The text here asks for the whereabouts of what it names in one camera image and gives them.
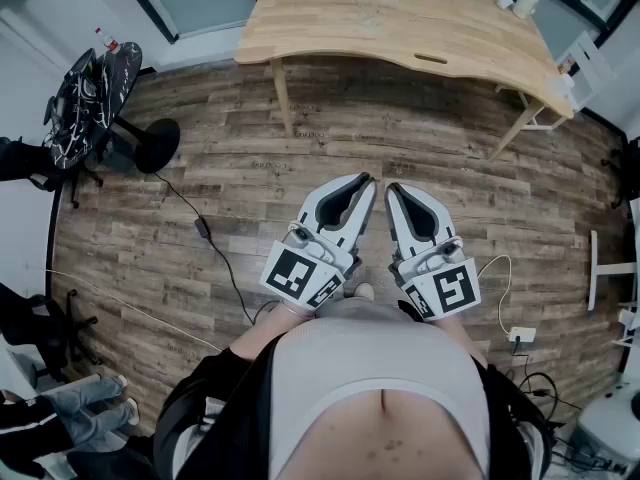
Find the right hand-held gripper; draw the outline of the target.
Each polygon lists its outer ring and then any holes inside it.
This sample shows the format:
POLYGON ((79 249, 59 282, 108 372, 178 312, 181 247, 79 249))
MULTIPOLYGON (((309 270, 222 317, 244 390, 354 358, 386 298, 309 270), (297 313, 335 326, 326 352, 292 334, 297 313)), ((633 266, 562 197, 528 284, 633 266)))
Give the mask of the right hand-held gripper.
POLYGON ((387 187, 385 205, 397 246, 389 269, 420 319, 440 320, 478 305, 475 261, 466 257, 446 207, 403 183, 387 187))

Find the person's left forearm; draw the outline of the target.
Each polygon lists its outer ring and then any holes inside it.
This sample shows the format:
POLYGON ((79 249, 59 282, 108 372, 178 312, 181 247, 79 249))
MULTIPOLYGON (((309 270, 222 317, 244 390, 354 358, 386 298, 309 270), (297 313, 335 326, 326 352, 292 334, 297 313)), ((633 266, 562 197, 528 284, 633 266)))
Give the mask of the person's left forearm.
POLYGON ((273 339, 314 318, 314 311, 290 301, 278 302, 266 316, 236 339, 230 350, 244 360, 254 361, 273 339))

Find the person's right forearm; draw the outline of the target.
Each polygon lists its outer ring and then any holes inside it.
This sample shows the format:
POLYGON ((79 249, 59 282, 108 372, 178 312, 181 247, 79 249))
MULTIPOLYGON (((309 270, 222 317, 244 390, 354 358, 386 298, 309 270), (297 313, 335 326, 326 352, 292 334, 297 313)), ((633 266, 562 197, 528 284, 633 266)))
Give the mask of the person's right forearm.
POLYGON ((433 322, 458 345, 465 349, 482 367, 487 368, 488 362, 465 330, 458 315, 451 315, 433 322))

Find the person's grey trousers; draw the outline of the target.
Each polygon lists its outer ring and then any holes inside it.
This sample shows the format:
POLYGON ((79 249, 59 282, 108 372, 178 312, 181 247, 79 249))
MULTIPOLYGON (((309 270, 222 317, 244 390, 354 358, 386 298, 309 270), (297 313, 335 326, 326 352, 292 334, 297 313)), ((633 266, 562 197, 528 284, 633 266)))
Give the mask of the person's grey trousers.
POLYGON ((382 304, 362 297, 330 300, 315 313, 317 318, 347 318, 358 320, 414 322, 397 306, 382 304))

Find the wooden desk leg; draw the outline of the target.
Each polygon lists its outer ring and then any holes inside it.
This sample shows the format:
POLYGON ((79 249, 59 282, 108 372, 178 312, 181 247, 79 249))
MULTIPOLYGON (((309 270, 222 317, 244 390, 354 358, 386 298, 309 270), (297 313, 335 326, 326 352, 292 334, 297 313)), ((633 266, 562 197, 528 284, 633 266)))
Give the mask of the wooden desk leg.
POLYGON ((285 131, 288 136, 294 136, 293 123, 289 111, 289 98, 288 98, 288 90, 285 79, 285 71, 283 66, 283 61, 281 58, 275 58, 270 61, 272 76, 274 81, 274 86, 276 89, 276 94, 278 98, 278 102, 280 105, 280 110, 282 114, 282 120, 284 123, 285 131))
POLYGON ((494 160, 502 150, 514 139, 514 137, 545 107, 544 103, 539 100, 533 100, 522 111, 520 116, 514 121, 510 129, 502 137, 496 147, 487 157, 488 160, 494 160))

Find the person's white crop top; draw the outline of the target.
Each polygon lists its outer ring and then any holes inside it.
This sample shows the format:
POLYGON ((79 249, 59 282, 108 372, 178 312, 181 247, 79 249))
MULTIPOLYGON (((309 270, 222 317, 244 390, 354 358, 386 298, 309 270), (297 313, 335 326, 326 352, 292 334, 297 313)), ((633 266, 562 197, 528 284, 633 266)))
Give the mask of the person's white crop top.
POLYGON ((277 342, 271 380, 269 480, 489 473, 479 367, 434 326, 320 318, 277 342))

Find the black office chair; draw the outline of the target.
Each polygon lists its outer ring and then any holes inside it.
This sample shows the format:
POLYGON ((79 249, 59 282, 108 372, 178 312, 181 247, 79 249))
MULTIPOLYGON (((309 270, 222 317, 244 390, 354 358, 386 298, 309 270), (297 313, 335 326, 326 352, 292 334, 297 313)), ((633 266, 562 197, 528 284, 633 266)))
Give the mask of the black office chair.
POLYGON ((640 197, 640 136, 621 149, 612 149, 609 157, 601 160, 601 165, 610 167, 620 182, 616 199, 610 203, 612 209, 640 197))
POLYGON ((25 298, 0 283, 0 334, 9 345, 36 347, 45 365, 41 370, 34 369, 36 383, 46 375, 58 382, 67 381, 63 369, 69 362, 86 358, 94 366, 102 364, 80 340, 80 332, 97 324, 98 318, 74 318, 72 301, 77 295, 76 289, 66 293, 66 310, 62 311, 52 298, 25 298))
POLYGON ((90 170, 84 161, 69 169, 59 168, 53 163, 46 147, 0 137, 0 182, 25 179, 40 190, 54 192, 70 181, 70 202, 77 209, 79 202, 76 189, 81 173, 89 176, 98 188, 103 186, 103 179, 90 170))

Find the white rack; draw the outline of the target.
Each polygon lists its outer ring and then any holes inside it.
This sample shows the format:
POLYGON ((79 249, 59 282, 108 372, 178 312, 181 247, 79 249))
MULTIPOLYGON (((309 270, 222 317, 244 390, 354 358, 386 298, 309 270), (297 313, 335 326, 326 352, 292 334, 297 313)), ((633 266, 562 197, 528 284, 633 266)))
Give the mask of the white rack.
POLYGON ((614 341, 622 348, 619 372, 624 378, 640 381, 640 309, 623 308, 619 314, 623 335, 614 341))

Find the white shelf unit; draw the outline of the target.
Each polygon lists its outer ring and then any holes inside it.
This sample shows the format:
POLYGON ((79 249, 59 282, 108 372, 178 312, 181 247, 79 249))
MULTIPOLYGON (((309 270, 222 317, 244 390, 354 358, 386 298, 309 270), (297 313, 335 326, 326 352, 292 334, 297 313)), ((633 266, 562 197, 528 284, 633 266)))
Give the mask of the white shelf unit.
POLYGON ((555 59, 555 63, 575 112, 582 110, 615 77, 603 54, 586 32, 582 32, 555 59))

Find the person's black jacket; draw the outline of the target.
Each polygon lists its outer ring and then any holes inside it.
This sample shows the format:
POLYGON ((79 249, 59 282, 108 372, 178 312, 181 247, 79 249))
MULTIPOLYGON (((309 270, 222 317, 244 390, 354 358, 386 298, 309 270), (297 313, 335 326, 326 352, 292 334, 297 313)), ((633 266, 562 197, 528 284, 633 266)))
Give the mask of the person's black jacket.
MULTIPOLYGON (((224 350, 201 361, 167 398, 152 445, 160 480, 267 480, 272 376, 278 341, 254 361, 224 350), (203 405, 215 402, 212 425, 179 469, 178 441, 189 424, 207 419, 203 405)), ((475 366, 489 416, 489 480, 541 480, 555 443, 541 411, 494 366, 475 366)))

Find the black marbled round table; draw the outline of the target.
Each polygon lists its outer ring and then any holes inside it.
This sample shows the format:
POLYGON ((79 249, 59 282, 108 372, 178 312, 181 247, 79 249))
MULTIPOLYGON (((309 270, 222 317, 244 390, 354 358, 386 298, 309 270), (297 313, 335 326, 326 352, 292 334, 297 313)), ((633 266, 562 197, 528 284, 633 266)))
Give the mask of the black marbled round table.
POLYGON ((134 88, 142 65, 142 50, 134 42, 121 43, 116 53, 96 55, 96 63, 89 77, 99 88, 97 102, 82 101, 77 95, 77 78, 65 82, 52 96, 45 110, 44 125, 51 127, 44 140, 53 163, 69 169, 84 161, 90 154, 101 158, 109 142, 120 136, 113 130, 118 126, 136 141, 128 155, 142 173, 155 173, 172 159, 180 142, 178 123, 160 119, 142 130, 120 113, 134 88))

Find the white round device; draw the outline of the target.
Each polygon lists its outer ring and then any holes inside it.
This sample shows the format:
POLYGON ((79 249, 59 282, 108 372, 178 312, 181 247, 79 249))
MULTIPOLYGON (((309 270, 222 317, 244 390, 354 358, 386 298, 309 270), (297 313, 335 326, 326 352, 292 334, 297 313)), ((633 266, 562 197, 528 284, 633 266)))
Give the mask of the white round device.
POLYGON ((589 403, 569 443, 581 469, 640 480, 640 383, 616 384, 589 403))

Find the red-capped plastic bottle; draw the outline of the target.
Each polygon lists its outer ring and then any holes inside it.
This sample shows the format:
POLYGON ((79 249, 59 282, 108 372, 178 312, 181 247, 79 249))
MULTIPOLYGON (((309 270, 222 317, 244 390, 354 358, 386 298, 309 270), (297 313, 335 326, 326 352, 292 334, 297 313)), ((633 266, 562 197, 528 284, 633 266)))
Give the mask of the red-capped plastic bottle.
POLYGON ((95 29, 96 35, 99 37, 101 43, 105 46, 106 50, 110 53, 116 54, 121 45, 118 41, 116 41, 108 32, 106 32, 101 27, 95 29))

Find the black headset green accents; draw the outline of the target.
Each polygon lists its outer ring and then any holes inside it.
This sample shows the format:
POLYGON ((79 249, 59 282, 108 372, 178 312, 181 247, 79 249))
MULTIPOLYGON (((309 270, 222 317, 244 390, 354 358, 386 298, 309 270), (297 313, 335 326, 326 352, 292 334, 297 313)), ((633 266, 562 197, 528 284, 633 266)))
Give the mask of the black headset green accents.
POLYGON ((96 52, 94 48, 85 51, 64 75, 64 81, 70 82, 79 76, 91 77, 96 63, 96 52))

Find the white metal frame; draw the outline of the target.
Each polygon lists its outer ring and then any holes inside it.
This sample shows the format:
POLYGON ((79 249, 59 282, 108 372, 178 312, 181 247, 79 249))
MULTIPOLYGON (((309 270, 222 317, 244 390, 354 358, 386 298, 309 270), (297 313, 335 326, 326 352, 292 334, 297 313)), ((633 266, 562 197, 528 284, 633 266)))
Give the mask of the white metal frame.
POLYGON ((601 264, 598 257, 598 233, 595 230, 590 232, 590 280, 589 293, 587 299, 587 310, 593 311, 596 303, 597 283, 600 277, 625 276, 632 275, 632 299, 628 303, 632 307, 637 301, 637 274, 638 267, 636 262, 610 263, 601 264))

